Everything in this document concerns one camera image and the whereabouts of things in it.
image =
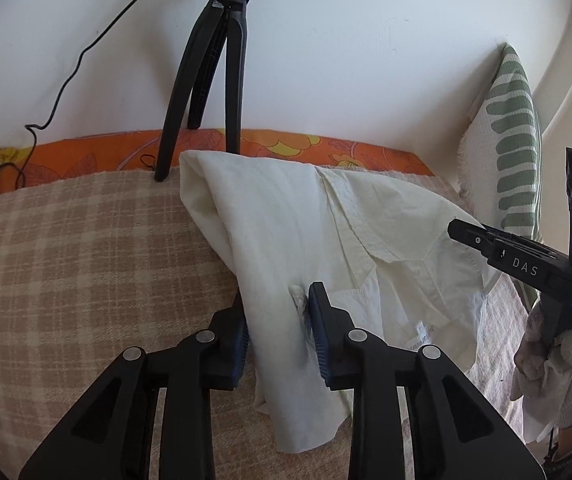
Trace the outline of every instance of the white shirt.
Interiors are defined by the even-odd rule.
[[[459,207],[381,174],[221,152],[184,152],[179,162],[184,205],[237,276],[257,407],[269,411],[279,450],[332,440],[349,414],[346,396],[323,383],[297,308],[296,291],[312,282],[389,345],[432,342],[463,370],[473,365],[497,273],[448,237],[453,218],[478,224]]]

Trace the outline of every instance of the plaid blanket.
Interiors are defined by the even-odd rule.
[[[438,178],[391,176],[459,200]],[[178,170],[161,184],[150,173],[127,171],[0,195],[2,471],[18,476],[40,441],[124,348],[176,345],[229,306],[236,288],[181,204]],[[517,432],[521,410],[508,393],[524,322],[514,287],[502,278],[469,372]],[[250,355],[240,387],[211,396],[218,478],[346,478],[349,421],[325,446],[278,453],[269,418],[253,409],[254,389]],[[408,438],[407,425],[405,433]],[[152,478],[158,453],[159,428]]]

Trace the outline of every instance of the white glove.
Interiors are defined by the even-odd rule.
[[[540,440],[553,426],[572,426],[572,330],[555,338],[546,355],[541,343],[544,314],[533,307],[515,354],[511,400],[524,396],[524,438]]]

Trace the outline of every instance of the tripod leg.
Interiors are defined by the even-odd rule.
[[[171,94],[165,123],[163,124],[159,152],[157,153],[157,169],[155,170],[155,180],[157,182],[165,179],[170,171],[179,128],[197,78],[197,72],[206,55],[212,36],[223,16],[224,9],[214,4],[214,0],[208,2],[206,8],[199,15],[181,58],[173,94]]]
[[[230,10],[226,51],[226,152],[239,154],[242,130],[243,66],[246,49],[245,4]]]
[[[196,130],[201,126],[201,120],[204,117],[204,110],[206,109],[206,101],[208,100],[208,93],[210,93],[210,86],[212,79],[215,76],[215,70],[221,57],[221,52],[226,43],[226,33],[228,30],[228,13],[224,12],[223,17],[219,20],[217,29],[210,40],[208,51],[204,56],[204,60],[199,68],[195,86],[192,89],[191,97],[191,110],[188,113],[188,129]]]

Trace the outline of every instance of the metal rivet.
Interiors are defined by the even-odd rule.
[[[211,330],[202,330],[197,334],[197,341],[200,343],[210,343],[215,338],[215,333]]]
[[[136,346],[126,348],[123,352],[123,356],[126,361],[136,361],[141,357],[141,348],[137,348]]]
[[[428,359],[439,359],[442,356],[442,351],[436,346],[425,346],[422,352]]]
[[[362,341],[366,340],[366,338],[368,337],[368,334],[365,333],[364,330],[359,330],[357,328],[355,330],[351,330],[348,333],[348,337],[350,338],[351,341],[361,343]]]

